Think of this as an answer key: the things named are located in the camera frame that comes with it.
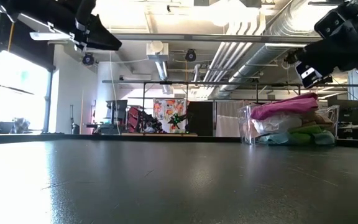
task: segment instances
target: window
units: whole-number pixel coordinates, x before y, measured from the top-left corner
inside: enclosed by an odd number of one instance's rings
[[[50,72],[14,54],[0,53],[0,121],[25,118],[43,130]]]

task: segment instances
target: poster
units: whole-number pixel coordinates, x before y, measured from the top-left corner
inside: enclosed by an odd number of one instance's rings
[[[184,133],[186,121],[176,126],[168,124],[171,117],[177,113],[179,116],[186,114],[186,100],[157,100],[154,99],[153,117],[162,123],[162,129],[168,133]]]

